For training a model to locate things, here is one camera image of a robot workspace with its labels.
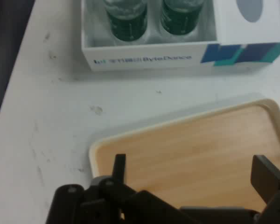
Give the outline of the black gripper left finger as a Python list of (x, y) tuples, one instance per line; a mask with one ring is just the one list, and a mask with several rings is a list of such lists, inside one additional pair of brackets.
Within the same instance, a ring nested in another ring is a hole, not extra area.
[(124, 183), (126, 155), (117, 154), (110, 176), (92, 180), (88, 189), (59, 187), (49, 210), (50, 224), (190, 224), (192, 220), (148, 191)]

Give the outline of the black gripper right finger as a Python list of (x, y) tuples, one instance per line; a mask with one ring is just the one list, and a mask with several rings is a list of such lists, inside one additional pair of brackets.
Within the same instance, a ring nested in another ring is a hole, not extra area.
[(251, 184), (266, 203), (257, 224), (280, 224), (280, 170), (264, 155), (252, 159)]

